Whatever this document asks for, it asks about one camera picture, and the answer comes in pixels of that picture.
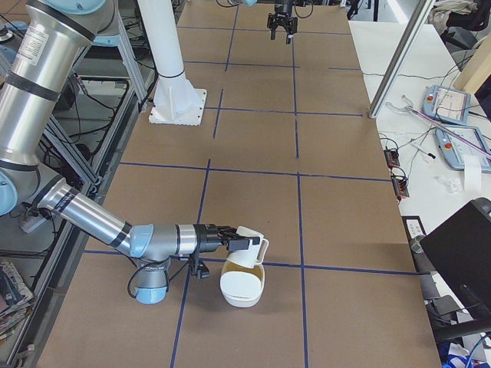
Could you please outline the teach pendant tablet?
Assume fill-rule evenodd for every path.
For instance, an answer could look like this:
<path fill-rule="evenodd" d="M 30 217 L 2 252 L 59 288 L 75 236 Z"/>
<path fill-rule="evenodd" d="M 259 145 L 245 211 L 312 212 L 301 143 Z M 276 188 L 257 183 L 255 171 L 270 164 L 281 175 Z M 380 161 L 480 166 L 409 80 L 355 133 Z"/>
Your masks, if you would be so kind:
<path fill-rule="evenodd" d="M 422 112 L 443 123 L 465 126 L 470 103 L 469 93 L 434 84 L 425 90 Z"/>
<path fill-rule="evenodd" d="M 480 149 L 490 153 L 490 149 L 487 146 L 484 136 L 480 129 L 474 126 L 447 126 L 449 130 L 463 137 L 465 140 L 470 141 L 472 144 L 478 146 Z M 440 148 L 443 158 L 447 165 L 454 170 L 463 171 L 464 162 L 463 155 L 471 155 L 479 158 L 482 171 L 490 173 L 490 159 L 484 155 L 478 153 L 473 148 L 466 145 L 461 140 L 449 135 L 447 132 L 437 129 L 436 132 L 437 145 Z"/>

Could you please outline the orange circuit board lower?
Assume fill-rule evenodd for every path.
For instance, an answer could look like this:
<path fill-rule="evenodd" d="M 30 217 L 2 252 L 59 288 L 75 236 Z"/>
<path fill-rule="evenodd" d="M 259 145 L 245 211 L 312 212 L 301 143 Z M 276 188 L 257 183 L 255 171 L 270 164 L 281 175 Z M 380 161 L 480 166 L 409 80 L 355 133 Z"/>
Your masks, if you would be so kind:
<path fill-rule="evenodd" d="M 391 175 L 390 179 L 394 188 L 394 194 L 398 201 L 410 196 L 408 191 L 408 179 L 406 176 Z"/>

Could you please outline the upper teach pendant tablet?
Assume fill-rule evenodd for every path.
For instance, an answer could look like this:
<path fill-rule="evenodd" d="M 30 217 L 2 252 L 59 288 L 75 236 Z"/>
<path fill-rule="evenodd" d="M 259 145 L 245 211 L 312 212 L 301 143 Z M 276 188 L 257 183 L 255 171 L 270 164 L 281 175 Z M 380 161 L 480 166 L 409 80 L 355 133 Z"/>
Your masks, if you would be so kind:
<path fill-rule="evenodd" d="M 465 126 L 470 103 L 469 93 L 434 84 L 425 90 L 422 112 L 443 123 Z"/>

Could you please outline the orange circuit board upper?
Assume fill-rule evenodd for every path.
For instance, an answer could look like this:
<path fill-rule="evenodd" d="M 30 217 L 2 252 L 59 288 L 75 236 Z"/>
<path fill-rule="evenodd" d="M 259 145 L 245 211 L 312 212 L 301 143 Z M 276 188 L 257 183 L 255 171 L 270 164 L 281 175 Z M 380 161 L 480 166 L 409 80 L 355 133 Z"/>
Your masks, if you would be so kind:
<path fill-rule="evenodd" d="M 385 149 L 384 150 L 384 157 L 386 159 L 386 163 L 387 163 L 388 168 L 392 169 L 394 167 L 400 166 L 398 149 L 396 149 L 396 148 Z"/>

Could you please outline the white oval bowl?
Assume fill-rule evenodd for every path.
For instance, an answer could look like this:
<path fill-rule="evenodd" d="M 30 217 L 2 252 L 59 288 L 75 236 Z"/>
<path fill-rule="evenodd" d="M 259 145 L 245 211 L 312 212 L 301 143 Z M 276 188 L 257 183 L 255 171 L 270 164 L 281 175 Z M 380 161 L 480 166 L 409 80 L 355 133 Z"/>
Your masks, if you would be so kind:
<path fill-rule="evenodd" d="M 222 267 L 219 286 L 223 297 L 232 306 L 252 307 L 259 302 L 264 290 L 264 267 L 260 264 L 254 268 L 244 268 L 226 261 Z"/>

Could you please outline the stack of books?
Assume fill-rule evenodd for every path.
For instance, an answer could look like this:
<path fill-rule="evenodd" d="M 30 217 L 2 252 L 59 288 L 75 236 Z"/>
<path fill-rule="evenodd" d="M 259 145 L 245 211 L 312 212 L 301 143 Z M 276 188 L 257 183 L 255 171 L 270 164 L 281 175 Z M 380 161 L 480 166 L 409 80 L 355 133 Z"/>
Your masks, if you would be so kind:
<path fill-rule="evenodd" d="M 4 343 L 30 313 L 34 294 L 15 265 L 1 260 L 1 343 Z"/>

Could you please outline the pink reacher grabber stick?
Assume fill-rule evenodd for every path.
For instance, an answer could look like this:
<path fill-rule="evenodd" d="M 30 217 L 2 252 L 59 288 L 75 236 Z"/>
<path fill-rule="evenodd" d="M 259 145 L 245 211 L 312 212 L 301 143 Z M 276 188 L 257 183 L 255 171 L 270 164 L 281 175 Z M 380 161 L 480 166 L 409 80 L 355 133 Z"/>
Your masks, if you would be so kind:
<path fill-rule="evenodd" d="M 452 136 L 455 139 L 459 140 L 460 142 L 462 142 L 463 144 L 467 145 L 471 149 L 473 149 L 476 152 L 478 152 L 478 153 L 482 154 L 483 156 L 485 156 L 487 159 L 491 159 L 490 153 L 488 153 L 486 150 L 481 149 L 480 146 L 477 146 L 476 144 L 474 144 L 471 141 L 467 140 L 463 136 L 460 136 L 459 134 L 454 133 L 452 130 L 450 130 L 449 128 L 445 127 L 442 123 L 439 123 L 438 121 L 435 121 L 435 120 L 431 119 L 430 117 L 426 116 L 425 114 L 421 113 L 420 111 L 415 110 L 412 101 L 409 100 L 408 98 L 406 98 L 405 95 L 403 95 L 402 98 L 407 102 L 407 105 L 404 106 L 404 107 L 396 107 L 396 106 L 394 106 L 389 101 L 385 102 L 384 105 L 386 107 L 391 108 L 394 111 L 397 111 L 397 112 L 400 112 L 400 113 L 412 113 L 413 115 L 415 115 L 415 116 L 417 116 L 417 117 L 419 117 L 421 119 L 426 120 L 431 125 L 434 125 L 438 129 L 446 132 L 449 136 Z"/>

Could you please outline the white power strip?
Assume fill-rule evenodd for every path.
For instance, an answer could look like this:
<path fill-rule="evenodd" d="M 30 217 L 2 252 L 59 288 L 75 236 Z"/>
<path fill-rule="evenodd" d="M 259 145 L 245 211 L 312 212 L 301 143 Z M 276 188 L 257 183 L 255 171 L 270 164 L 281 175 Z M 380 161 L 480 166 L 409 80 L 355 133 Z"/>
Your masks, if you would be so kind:
<path fill-rule="evenodd" d="M 37 215 L 37 216 L 26 215 L 25 217 L 19 219 L 18 225 L 19 228 L 24 233 L 29 234 L 35 231 L 45 222 L 46 222 L 46 218 L 42 215 Z"/>

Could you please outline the orange circuit board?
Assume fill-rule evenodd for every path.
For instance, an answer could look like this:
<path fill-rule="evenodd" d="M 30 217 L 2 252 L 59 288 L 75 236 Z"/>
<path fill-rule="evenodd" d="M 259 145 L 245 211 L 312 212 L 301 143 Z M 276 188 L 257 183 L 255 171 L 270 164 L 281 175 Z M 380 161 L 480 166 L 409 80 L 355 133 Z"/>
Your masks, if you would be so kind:
<path fill-rule="evenodd" d="M 396 148 L 385 149 L 384 150 L 384 157 L 386 159 L 386 163 L 387 163 L 388 168 L 392 169 L 394 167 L 400 166 L 398 149 L 396 149 Z"/>
<path fill-rule="evenodd" d="M 394 194 L 398 201 L 410 196 L 408 191 L 408 179 L 406 176 L 391 175 L 390 179 L 394 188 Z"/>

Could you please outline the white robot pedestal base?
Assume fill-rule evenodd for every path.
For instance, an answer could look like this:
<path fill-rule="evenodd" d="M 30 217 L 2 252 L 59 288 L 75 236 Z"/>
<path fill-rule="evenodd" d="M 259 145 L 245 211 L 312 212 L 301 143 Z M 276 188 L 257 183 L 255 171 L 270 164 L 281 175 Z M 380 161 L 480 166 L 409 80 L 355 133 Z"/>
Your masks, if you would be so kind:
<path fill-rule="evenodd" d="M 186 77 L 172 2 L 141 0 L 138 6 L 158 75 L 149 121 L 200 125 L 207 91 Z"/>

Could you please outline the aluminium frame post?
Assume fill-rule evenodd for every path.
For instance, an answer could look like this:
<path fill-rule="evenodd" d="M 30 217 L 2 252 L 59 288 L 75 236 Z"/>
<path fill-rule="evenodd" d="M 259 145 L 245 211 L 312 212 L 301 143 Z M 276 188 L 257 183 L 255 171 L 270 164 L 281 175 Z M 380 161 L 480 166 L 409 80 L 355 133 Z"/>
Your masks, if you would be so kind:
<path fill-rule="evenodd" d="M 413 42 L 420 33 L 420 29 L 427 20 L 430 10 L 433 8 L 434 1 L 420 0 L 407 23 L 404 33 L 395 49 L 395 52 L 390 60 L 387 70 L 384 73 L 382 81 L 377 89 L 373 101 L 371 102 L 368 116 L 371 119 L 376 119 L 380 113 L 382 106 L 390 93 L 391 88 L 397 78 L 397 75 L 402 68 L 404 59 L 410 51 Z"/>

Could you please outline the white ribbed cup with handle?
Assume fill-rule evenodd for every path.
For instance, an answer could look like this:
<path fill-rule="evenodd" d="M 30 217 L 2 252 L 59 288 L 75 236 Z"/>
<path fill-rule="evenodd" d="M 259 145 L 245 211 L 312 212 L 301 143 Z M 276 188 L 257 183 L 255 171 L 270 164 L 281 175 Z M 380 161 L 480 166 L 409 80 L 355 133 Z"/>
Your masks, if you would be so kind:
<path fill-rule="evenodd" d="M 269 240 L 262 233 L 244 226 L 239 226 L 236 233 L 246 237 L 248 247 L 244 250 L 229 251 L 227 260 L 235 265 L 250 269 L 260 265 L 264 261 Z"/>

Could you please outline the lower teach pendant tablet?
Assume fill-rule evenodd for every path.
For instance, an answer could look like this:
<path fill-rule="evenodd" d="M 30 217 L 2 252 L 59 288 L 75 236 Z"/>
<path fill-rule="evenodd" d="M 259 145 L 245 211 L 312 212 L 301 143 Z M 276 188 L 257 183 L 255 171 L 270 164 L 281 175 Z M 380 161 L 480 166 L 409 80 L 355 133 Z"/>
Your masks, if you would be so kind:
<path fill-rule="evenodd" d="M 474 126 L 447 126 L 449 130 L 463 137 L 465 140 L 470 141 L 472 144 L 478 146 L 480 149 L 490 153 L 490 149 L 487 146 L 484 136 L 480 129 Z M 464 162 L 463 155 L 471 155 L 479 158 L 482 171 L 490 173 L 490 159 L 484 155 L 478 153 L 473 148 L 466 145 L 461 140 L 449 135 L 447 132 L 437 129 L 436 132 L 437 145 L 440 148 L 443 158 L 447 165 L 454 170 L 463 171 Z"/>

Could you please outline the black monitor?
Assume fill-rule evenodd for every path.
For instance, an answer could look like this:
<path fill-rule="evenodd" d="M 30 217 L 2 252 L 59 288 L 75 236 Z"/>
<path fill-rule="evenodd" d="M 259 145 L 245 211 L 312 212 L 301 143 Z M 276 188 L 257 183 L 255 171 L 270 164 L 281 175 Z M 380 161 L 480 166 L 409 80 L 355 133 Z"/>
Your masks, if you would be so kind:
<path fill-rule="evenodd" d="M 421 241 L 423 253 L 474 314 L 490 313 L 490 200 L 473 199 Z"/>

